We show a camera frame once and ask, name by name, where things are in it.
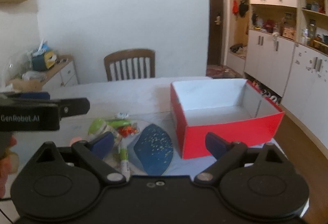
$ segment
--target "white table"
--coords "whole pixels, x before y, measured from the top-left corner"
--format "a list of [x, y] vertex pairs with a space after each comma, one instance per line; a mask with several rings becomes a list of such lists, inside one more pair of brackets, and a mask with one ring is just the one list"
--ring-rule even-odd
[[[210, 80], [210, 78], [153, 78], [93, 83], [54, 90], [50, 93], [51, 99], [88, 98], [91, 104], [90, 110], [84, 116], [63, 119], [60, 123], [60, 130], [57, 132], [18, 132], [15, 136], [18, 143], [12, 150], [19, 155], [20, 170], [43, 142], [53, 141], [57, 146], [68, 146], [73, 137], [86, 137], [86, 131], [93, 119], [113, 117], [118, 112], [128, 113], [132, 118], [149, 121], [162, 127], [169, 133], [173, 146], [177, 149], [176, 134], [169, 114], [170, 84], [180, 80]], [[193, 165], [201, 172], [207, 167], [206, 164], [210, 165], [215, 161], [213, 157], [205, 157], [207, 160], [205, 163], [202, 160], [204, 158], [181, 160], [176, 150], [173, 159], [175, 159], [176, 166], [171, 168], [171, 175], [188, 173], [183, 169], [184, 165]], [[15, 174], [9, 176], [5, 197], [10, 197], [10, 186], [15, 178]], [[18, 218], [12, 202], [1, 202], [0, 208], [12, 220]], [[0, 223], [9, 222], [0, 214]]]

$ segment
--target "brown door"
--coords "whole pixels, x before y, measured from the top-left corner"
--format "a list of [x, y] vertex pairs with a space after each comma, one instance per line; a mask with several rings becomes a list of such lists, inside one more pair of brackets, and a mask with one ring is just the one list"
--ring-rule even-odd
[[[220, 16], [221, 23], [215, 22]], [[207, 65], [221, 64], [223, 0], [210, 0], [210, 33]]]

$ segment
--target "wooden floor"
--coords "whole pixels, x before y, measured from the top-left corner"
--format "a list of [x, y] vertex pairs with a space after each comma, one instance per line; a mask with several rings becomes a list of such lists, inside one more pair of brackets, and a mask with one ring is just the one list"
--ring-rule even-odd
[[327, 224], [328, 160], [287, 116], [274, 138], [309, 185], [310, 207], [304, 220], [309, 224]]

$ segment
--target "chair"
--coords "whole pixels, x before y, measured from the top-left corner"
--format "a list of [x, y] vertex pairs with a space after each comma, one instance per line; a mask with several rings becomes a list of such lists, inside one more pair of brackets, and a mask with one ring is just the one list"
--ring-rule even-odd
[[104, 65], [108, 81], [113, 81], [112, 75], [115, 81], [154, 78], [155, 51], [150, 49], [127, 49], [114, 52], [104, 58]]

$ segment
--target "open cardboard box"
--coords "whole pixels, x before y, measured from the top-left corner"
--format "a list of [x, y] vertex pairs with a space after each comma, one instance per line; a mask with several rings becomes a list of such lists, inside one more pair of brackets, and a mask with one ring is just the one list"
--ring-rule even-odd
[[246, 79], [173, 82], [171, 112], [183, 159], [210, 155], [208, 132], [248, 146], [268, 142], [284, 116]]

